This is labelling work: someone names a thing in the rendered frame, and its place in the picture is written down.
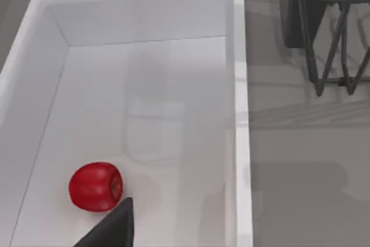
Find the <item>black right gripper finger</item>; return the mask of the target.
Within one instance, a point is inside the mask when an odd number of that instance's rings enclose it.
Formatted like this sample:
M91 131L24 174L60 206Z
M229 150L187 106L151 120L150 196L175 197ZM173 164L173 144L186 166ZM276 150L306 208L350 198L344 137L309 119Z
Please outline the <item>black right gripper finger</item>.
M73 247L134 247L134 203L122 200Z

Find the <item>red apple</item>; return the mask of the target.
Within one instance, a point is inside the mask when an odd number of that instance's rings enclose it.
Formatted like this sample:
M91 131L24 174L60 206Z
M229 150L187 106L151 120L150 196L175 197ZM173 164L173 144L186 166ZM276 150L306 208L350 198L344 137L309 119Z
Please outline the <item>red apple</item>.
M68 184L72 203L89 212L106 212L113 209L120 201L123 189L123 179L118 168L103 161L80 167Z

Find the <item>white sink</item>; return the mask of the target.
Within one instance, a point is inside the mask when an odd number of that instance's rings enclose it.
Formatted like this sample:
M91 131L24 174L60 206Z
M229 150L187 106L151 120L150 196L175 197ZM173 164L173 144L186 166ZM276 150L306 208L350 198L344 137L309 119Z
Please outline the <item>white sink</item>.
M0 71L0 247L73 247L106 161L133 247L254 247L245 0L31 0Z

